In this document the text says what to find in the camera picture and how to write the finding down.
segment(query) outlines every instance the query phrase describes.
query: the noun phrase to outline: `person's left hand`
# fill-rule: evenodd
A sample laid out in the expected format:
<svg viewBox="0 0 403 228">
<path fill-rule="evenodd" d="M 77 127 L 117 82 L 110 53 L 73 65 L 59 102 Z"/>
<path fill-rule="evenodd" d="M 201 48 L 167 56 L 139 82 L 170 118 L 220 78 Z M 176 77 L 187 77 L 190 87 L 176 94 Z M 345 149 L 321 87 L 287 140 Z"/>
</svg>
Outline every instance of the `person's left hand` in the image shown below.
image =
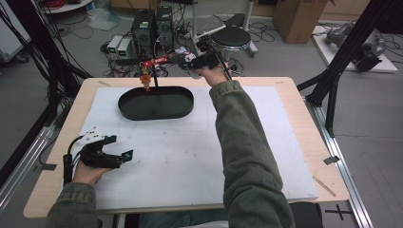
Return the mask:
<svg viewBox="0 0 403 228">
<path fill-rule="evenodd" d="M 86 166 L 82 161 L 78 161 L 72 182 L 82 182 L 93 185 L 104 173 L 110 171 L 110 168 L 93 168 Z"/>
</svg>

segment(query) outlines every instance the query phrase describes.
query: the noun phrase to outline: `electronic equipment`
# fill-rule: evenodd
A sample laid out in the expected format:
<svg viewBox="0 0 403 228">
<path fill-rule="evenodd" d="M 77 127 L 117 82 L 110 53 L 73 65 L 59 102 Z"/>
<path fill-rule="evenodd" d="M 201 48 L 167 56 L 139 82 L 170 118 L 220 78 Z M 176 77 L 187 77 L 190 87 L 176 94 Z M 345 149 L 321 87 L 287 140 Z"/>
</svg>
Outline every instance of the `electronic equipment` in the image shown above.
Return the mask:
<svg viewBox="0 0 403 228">
<path fill-rule="evenodd" d="M 340 48 L 353 29 L 353 26 L 353 23 L 346 23 L 341 28 L 329 31 L 326 35 L 325 42 L 327 44 L 335 44 Z M 355 54 L 352 63 L 359 71 L 367 72 L 382 62 L 378 57 L 385 50 L 385 40 L 382 37 L 377 37 L 373 31 Z"/>
<path fill-rule="evenodd" d="M 124 38 L 118 47 L 119 59 L 133 59 L 134 58 L 134 50 L 131 44 L 131 39 Z"/>
<path fill-rule="evenodd" d="M 157 23 L 160 50 L 167 52 L 174 47 L 172 7 L 158 7 L 155 20 Z"/>
<path fill-rule="evenodd" d="M 121 35 L 115 35 L 113 39 L 110 41 L 109 45 L 107 45 L 107 53 L 108 58 L 110 60 L 118 60 L 118 47 L 124 37 Z"/>
<path fill-rule="evenodd" d="M 156 24 L 153 9 L 139 9 L 131 26 L 134 47 L 138 58 L 153 58 L 156 41 Z"/>
</svg>

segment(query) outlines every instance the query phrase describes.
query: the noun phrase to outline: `stool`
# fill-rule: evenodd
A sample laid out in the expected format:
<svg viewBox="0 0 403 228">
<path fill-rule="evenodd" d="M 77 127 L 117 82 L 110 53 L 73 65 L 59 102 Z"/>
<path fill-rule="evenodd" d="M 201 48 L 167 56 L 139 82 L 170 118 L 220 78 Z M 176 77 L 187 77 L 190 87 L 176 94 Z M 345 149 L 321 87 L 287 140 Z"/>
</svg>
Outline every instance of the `stool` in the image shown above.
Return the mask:
<svg viewBox="0 0 403 228">
<path fill-rule="evenodd" d="M 210 35 L 213 45 L 224 49 L 224 60 L 228 62 L 231 50 L 247 49 L 251 43 L 251 35 L 238 27 L 226 27 Z"/>
</svg>

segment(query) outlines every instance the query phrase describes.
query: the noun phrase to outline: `white box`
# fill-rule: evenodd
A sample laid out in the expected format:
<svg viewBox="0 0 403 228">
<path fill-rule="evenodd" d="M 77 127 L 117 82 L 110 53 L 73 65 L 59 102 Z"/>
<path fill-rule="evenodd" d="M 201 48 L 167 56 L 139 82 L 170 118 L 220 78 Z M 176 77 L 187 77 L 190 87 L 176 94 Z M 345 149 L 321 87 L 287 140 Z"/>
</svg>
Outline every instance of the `white box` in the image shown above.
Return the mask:
<svg viewBox="0 0 403 228">
<path fill-rule="evenodd" d="M 119 59 L 118 47 L 123 38 L 124 37 L 121 35 L 115 35 L 113 39 L 109 42 L 109 45 L 107 45 L 107 52 L 109 53 L 108 54 L 109 59 L 111 60 Z"/>
<path fill-rule="evenodd" d="M 134 58 L 134 50 L 131 45 L 131 39 L 124 38 L 122 39 L 121 44 L 118 48 L 119 59 L 133 59 Z"/>
</svg>

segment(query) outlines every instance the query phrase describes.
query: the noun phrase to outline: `cardboard box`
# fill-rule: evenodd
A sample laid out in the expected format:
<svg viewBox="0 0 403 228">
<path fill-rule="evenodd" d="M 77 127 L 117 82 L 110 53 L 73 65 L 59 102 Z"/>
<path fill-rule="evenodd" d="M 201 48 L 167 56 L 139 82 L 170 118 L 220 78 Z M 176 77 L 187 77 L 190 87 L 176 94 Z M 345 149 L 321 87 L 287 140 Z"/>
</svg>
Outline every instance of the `cardboard box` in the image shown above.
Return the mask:
<svg viewBox="0 0 403 228">
<path fill-rule="evenodd" d="M 370 3 L 370 0 L 335 0 L 323 10 L 320 20 L 354 21 Z"/>
<path fill-rule="evenodd" d="M 159 4 L 157 0 L 111 0 L 111 6 L 114 9 L 152 9 Z"/>
<path fill-rule="evenodd" d="M 278 0 L 273 24 L 287 44 L 306 44 L 328 0 Z"/>
</svg>

